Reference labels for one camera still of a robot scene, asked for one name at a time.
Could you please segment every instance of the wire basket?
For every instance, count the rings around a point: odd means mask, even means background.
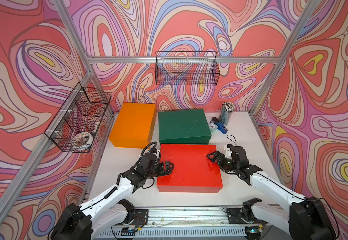
[[[214,85],[219,79],[216,51],[155,52],[157,85]]]
[[[89,153],[111,95],[96,88],[81,87],[51,135],[63,152]]]

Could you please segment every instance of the orange box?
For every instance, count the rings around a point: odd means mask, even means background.
[[[151,142],[156,117],[155,104],[123,103],[109,140],[115,147],[142,149]]]

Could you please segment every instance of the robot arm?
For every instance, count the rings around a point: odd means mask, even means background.
[[[134,166],[120,173],[117,182],[109,189],[79,206],[67,206],[51,234],[51,239],[94,239],[115,224],[131,223],[135,207],[125,198],[142,187],[147,179],[170,175],[174,168],[174,164],[169,161],[165,164],[159,162],[160,152],[156,146],[157,142],[147,145]]]
[[[294,240],[333,240],[335,231],[323,203],[315,198],[307,198],[278,184],[256,165],[251,165],[243,147],[229,144],[226,155],[219,151],[207,157],[227,174],[235,174],[248,185],[261,190],[276,201],[283,209],[264,204],[254,198],[243,203],[240,217],[251,222],[260,219],[282,229]]]

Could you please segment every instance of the aluminum frame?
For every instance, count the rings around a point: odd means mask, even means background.
[[[79,203],[83,203],[85,200],[88,200],[88,198],[86,198],[86,195],[87,194],[89,195],[90,190],[92,188],[92,185],[94,184],[95,176],[98,172],[100,161],[102,160],[103,152],[104,152],[104,149],[105,149],[106,144],[107,144],[108,136],[110,135],[110,131],[111,131],[112,126],[114,124],[115,114],[113,114],[111,110],[109,110],[109,111],[110,111],[111,119],[109,121],[109,124],[107,126],[106,131],[104,132],[104,136],[102,139],[102,143],[100,144],[99,151],[97,152],[97,154],[95,155],[95,158],[93,160],[89,176],[87,178],[86,184],[84,185],[82,195],[80,196],[80,199],[79,199]]]
[[[153,56],[88,56],[89,63],[155,63]],[[215,57],[217,63],[278,63],[280,57]]]
[[[269,77],[265,80],[265,83],[259,90],[254,103],[252,107],[250,108],[249,112],[252,113],[253,109],[257,109],[258,105],[261,102],[261,99],[267,94],[269,86],[274,82],[275,77],[277,76],[277,73],[280,71],[280,68],[282,67],[282,64],[286,60],[286,57],[288,53],[290,52],[292,46],[296,42],[299,34],[301,33],[303,27],[306,25],[307,20],[311,16],[311,13],[315,9],[315,7],[321,2],[321,0],[311,0],[308,1],[305,8],[303,9],[301,16],[298,18],[296,26],[292,30],[291,35],[288,37],[285,45],[283,46],[281,50],[280,56],[274,56],[274,57],[257,57],[257,56],[249,56],[249,57],[217,57],[218,63],[274,63],[275,66],[272,67],[272,70],[269,74]],[[85,51],[82,42],[80,41],[80,38],[77,34],[77,30],[74,26],[74,23],[72,22],[72,18],[67,10],[67,7],[65,6],[63,0],[54,0],[56,10],[61,17],[61,20],[63,24],[66,27],[67,33],[69,37],[71,38],[73,44],[75,45],[75,48],[81,58],[82,63],[84,64],[87,72],[84,76],[84,78],[81,80],[82,86],[87,86],[91,79],[93,79],[94,86],[98,89],[102,89],[102,85],[99,82],[98,77],[96,74],[93,78],[90,78],[92,74],[94,73],[92,69],[92,64],[94,63],[154,63],[155,57],[143,57],[143,56],[129,56],[129,57],[121,57],[121,56],[115,56],[115,57],[95,57],[95,56],[88,56],[87,52]],[[69,101],[72,101],[74,99],[74,95],[77,92],[72,92],[71,97]],[[67,103],[63,108],[68,108],[68,106],[71,104],[71,102]],[[111,113],[111,121],[114,120],[113,118],[113,112],[112,109],[109,109]],[[254,121],[251,114],[249,114],[254,125],[257,127],[258,132],[258,126],[256,122]],[[112,127],[112,123],[109,123],[109,129],[106,130],[105,134],[108,134],[110,129]],[[264,144],[263,137],[259,134],[259,137],[262,140],[262,143]],[[101,143],[101,149],[98,151],[97,156],[95,157],[93,163],[93,171],[91,174],[91,178],[93,182],[94,179],[94,171],[95,168],[99,167],[99,160],[103,154],[104,146],[107,142],[107,137],[104,137]],[[2,197],[0,198],[0,225],[4,221],[5,217],[11,210],[13,204],[15,203],[18,196],[21,194],[23,188],[26,186],[28,180],[32,176],[33,172],[37,168],[39,162],[42,160],[44,154],[48,150],[48,148],[51,145],[51,140],[47,138],[45,135],[42,137],[42,139],[38,142],[37,146],[32,151],[31,155],[27,158],[26,162],[23,164],[23,166],[20,168],[19,172],[16,174],[14,179],[11,181],[10,185],[7,187],[7,189],[4,191]],[[212,210],[215,207],[200,207],[203,210]],[[172,211],[170,208],[160,208],[159,211]]]
[[[277,74],[282,69],[284,62],[286,61],[287,55],[290,53],[293,45],[296,43],[299,35],[306,26],[306,23],[309,20],[309,17],[312,15],[314,9],[318,6],[318,4],[321,1],[322,0],[310,0],[306,3],[306,6],[302,10],[302,13],[298,18],[296,25],[294,26],[292,32],[290,33],[290,36],[287,38],[286,43],[281,50],[280,60],[277,64],[275,64],[272,67],[268,78],[265,80],[262,87],[259,89],[257,95],[255,96],[254,102],[251,105],[251,108],[249,109],[250,113],[253,113],[257,110],[263,98],[267,95],[270,86],[273,84],[277,77]]]
[[[266,153],[267,153],[267,156],[269,157],[270,161],[271,161],[271,164],[273,165],[273,168],[275,169],[275,172],[277,174],[277,177],[278,177],[278,181],[282,184],[282,185],[285,185],[285,182],[282,180],[282,176],[281,176],[281,173],[277,170],[277,166],[275,165],[275,161],[274,161],[274,158],[273,156],[269,153],[269,151],[267,150],[267,146],[266,146],[266,142],[265,142],[265,139],[262,137],[261,135],[261,132],[259,131],[259,127],[258,127],[258,124],[257,122],[255,121],[254,117],[253,117],[253,114],[252,113],[248,113],[251,121],[253,122],[253,125],[255,127],[255,130],[257,131],[258,133],[258,137],[261,139],[261,142],[262,142],[262,145],[263,147],[265,148],[266,150]]]
[[[89,63],[89,61],[87,59],[87,52],[86,52],[85,48],[83,47],[83,43],[80,40],[80,37],[79,37],[78,32],[74,26],[71,15],[70,15],[66,5],[64,4],[63,0],[54,0],[54,4],[55,4],[56,11],[58,12],[64,26],[66,27],[68,36],[70,37],[73,44],[75,45],[75,48],[78,52],[80,60],[82,61],[83,65],[85,66],[87,71],[94,72],[91,64]],[[103,90],[103,87],[100,84],[98,76],[96,74],[95,74],[93,80],[94,80],[93,84],[94,84],[95,88]]]
[[[88,71],[85,74],[85,76],[82,78],[81,85],[86,86],[90,82],[91,77],[92,77],[92,72]],[[47,129],[55,129],[56,125],[63,118],[64,111],[66,111],[69,108],[72,101],[78,94],[79,89],[80,89],[80,85],[77,84],[75,86],[75,89],[72,90],[69,98],[62,105],[60,111],[55,116],[53,122],[50,124],[50,126]],[[24,187],[27,185],[32,174],[34,173],[37,166],[43,159],[44,155],[48,151],[51,144],[52,144],[52,141],[45,134],[43,134],[41,140],[34,147],[33,151],[31,152],[27,160],[21,166],[18,173],[15,175],[13,180],[8,185],[7,189],[4,191],[4,193],[0,197],[0,225],[3,223],[4,219],[7,217],[11,208],[15,204],[19,195],[22,193]]]

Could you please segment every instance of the patterned wall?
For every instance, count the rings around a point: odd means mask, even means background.
[[[63,209],[79,202],[108,123],[105,115],[88,154],[50,147],[0,226],[0,240],[46,239]]]
[[[0,1],[0,196],[85,74],[52,5],[37,0],[22,3]],[[11,232],[27,232],[25,227],[32,224],[36,209],[46,202],[36,202],[36,197],[52,199],[59,209],[66,203],[64,195],[67,202],[76,201],[91,160],[90,155],[63,154],[55,147],[48,151],[22,193],[21,205],[13,209],[21,218],[15,215],[16,224],[10,228],[5,223],[1,238],[24,238]]]
[[[287,186],[325,198],[348,240],[348,1],[315,10],[255,117]]]
[[[115,111],[123,103],[156,103],[159,111],[216,111],[225,101],[235,102],[237,110],[249,110],[273,64],[220,64],[221,70],[223,66],[228,72],[216,86],[156,85],[155,64],[101,63],[94,70],[104,90],[114,96],[111,106]]]
[[[277,56],[305,1],[75,0],[67,5],[92,56],[154,56],[178,49]]]
[[[162,50],[215,50],[218,56],[277,56],[304,0],[76,0],[67,3],[92,56],[154,56]],[[159,111],[220,109],[224,101],[248,110],[272,64],[220,64],[215,86],[157,86],[155,64],[97,64],[119,111],[123,102],[157,103]]]

